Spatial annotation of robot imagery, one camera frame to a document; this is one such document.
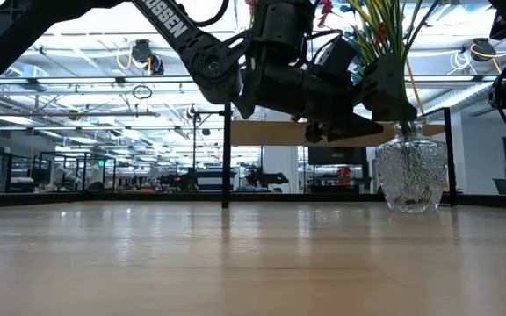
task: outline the wooden shelf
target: wooden shelf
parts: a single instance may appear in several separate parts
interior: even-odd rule
[[[308,147],[377,147],[394,138],[394,126],[381,123],[384,132],[380,134],[355,137],[328,143],[326,140],[317,144],[304,138],[307,123],[233,121],[231,143],[233,146],[308,146]],[[425,136],[445,132],[445,126],[426,125]]]

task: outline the glass vase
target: glass vase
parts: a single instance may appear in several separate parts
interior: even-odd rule
[[[376,148],[376,167],[388,207],[421,213],[438,208],[445,188],[446,144],[423,136],[413,122],[394,125],[395,138]]]

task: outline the ceiling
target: ceiling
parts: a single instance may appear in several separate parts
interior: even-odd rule
[[[206,20],[219,9],[221,0],[178,0],[194,20]],[[357,21],[352,13],[342,13],[336,8],[326,20],[325,28],[350,30]],[[462,5],[441,5],[432,14],[413,45],[409,61],[415,75],[496,75],[492,62],[468,62],[466,54],[457,60],[462,46],[469,47],[474,38],[488,36],[494,10],[487,1],[462,1]],[[406,16],[412,14],[413,4],[406,6]],[[426,12],[421,9],[417,20]],[[217,38],[224,40],[249,25],[249,6],[245,0],[230,1],[228,10],[215,25],[205,28]],[[150,161],[160,157],[163,162],[190,163],[192,157],[192,119],[187,114],[194,104],[196,111],[219,111],[218,105],[209,104],[188,77],[177,54],[167,45],[154,27],[131,3],[123,3],[110,10],[92,10],[79,19],[52,26],[12,66],[22,76],[39,77],[132,77],[146,76],[147,71],[129,62],[130,47],[136,40],[150,40],[153,51],[158,54],[165,67],[165,78],[170,83],[146,84],[153,94],[148,99],[135,97],[133,90],[139,84],[96,84],[72,83],[40,85],[39,91],[25,89],[20,85],[0,84],[0,112],[6,114],[36,111],[40,116],[26,118],[27,121],[0,119],[0,126],[63,126],[87,127],[78,130],[46,130],[43,134],[55,139],[57,144],[79,146],[108,146],[104,151],[116,154],[120,159]],[[313,50],[329,40],[321,37],[314,41]],[[499,54],[506,53],[506,40],[491,41]],[[506,56],[497,59],[502,65]],[[447,88],[427,86],[417,91],[424,104],[448,92]],[[410,101],[416,104],[414,90],[408,87]],[[53,117],[52,113],[77,111],[90,113],[91,117]],[[356,112],[368,116],[369,112],[359,105]],[[250,119],[266,119],[265,109],[257,107]],[[235,111],[234,119],[242,119]],[[197,132],[200,148],[197,162],[221,162],[223,140],[223,117],[201,115],[201,130]],[[140,129],[118,130],[112,133],[105,127],[139,127]],[[79,140],[94,140],[95,144]],[[257,161],[260,149],[257,147],[233,148],[233,162]]]

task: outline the table surface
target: table surface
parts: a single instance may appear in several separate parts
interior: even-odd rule
[[[506,209],[0,208],[4,315],[506,316]]]

